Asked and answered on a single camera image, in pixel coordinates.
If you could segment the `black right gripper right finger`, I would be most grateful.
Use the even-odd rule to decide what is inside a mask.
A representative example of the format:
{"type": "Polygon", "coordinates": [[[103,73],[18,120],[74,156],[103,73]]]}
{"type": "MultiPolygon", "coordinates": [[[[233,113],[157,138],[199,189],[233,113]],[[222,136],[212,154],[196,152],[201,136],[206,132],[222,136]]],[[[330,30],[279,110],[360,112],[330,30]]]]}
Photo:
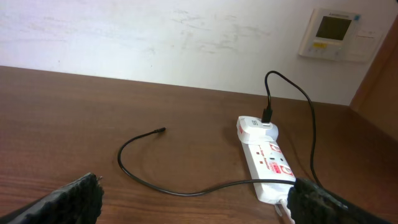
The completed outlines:
{"type": "Polygon", "coordinates": [[[390,224],[302,178],[290,188],[287,208],[296,224],[390,224]]]}

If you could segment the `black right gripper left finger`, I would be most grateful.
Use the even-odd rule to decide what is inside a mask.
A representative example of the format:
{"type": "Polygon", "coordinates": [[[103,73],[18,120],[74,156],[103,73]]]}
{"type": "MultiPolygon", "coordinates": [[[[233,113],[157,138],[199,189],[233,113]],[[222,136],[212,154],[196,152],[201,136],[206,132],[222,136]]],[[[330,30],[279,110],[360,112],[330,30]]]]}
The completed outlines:
{"type": "Polygon", "coordinates": [[[4,224],[96,223],[104,190],[89,172],[48,195],[1,217],[4,224]]]}

